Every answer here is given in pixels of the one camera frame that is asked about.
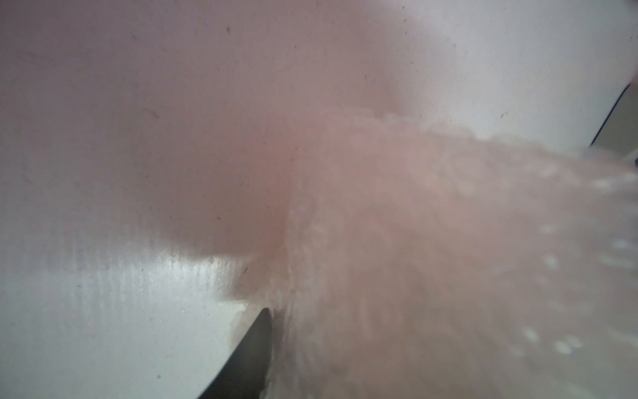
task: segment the white surface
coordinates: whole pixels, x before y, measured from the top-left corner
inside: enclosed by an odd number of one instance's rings
[[[4,2],[1,396],[195,397],[304,107],[584,147],[637,35],[622,0]]]

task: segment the dark speck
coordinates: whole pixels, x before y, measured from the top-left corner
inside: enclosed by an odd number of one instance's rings
[[[149,114],[153,119],[159,119],[160,118],[160,115],[157,112],[155,112],[152,109],[150,109],[150,108],[142,108],[142,110],[144,112],[146,112],[147,114]]]

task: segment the dark edge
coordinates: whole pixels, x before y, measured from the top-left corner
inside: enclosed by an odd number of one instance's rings
[[[272,317],[264,308],[198,399],[259,399],[271,361]]]
[[[618,105],[618,103],[620,102],[620,99],[625,95],[625,91],[627,91],[627,89],[629,88],[629,86],[631,86],[631,83],[629,83],[623,90],[622,93],[620,93],[620,96],[618,97],[618,99],[616,100],[616,102],[614,103],[614,106],[611,107],[611,111],[609,111],[609,113],[607,114],[607,117],[605,118],[605,121],[602,123],[602,126],[600,127],[600,129],[598,129],[598,133],[596,133],[596,135],[594,136],[594,139],[591,141],[590,147],[594,145],[594,143],[596,142],[596,139],[598,138],[598,135],[600,135],[600,132],[602,131],[602,128],[605,127],[605,125],[607,124],[607,121],[609,120],[609,117],[611,116],[611,114],[614,112],[614,109],[616,109],[616,106]]]

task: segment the white wall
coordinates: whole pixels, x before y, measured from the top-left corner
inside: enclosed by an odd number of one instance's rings
[[[305,107],[562,151],[638,66],[624,0],[0,5],[0,396],[189,398],[276,244]]]

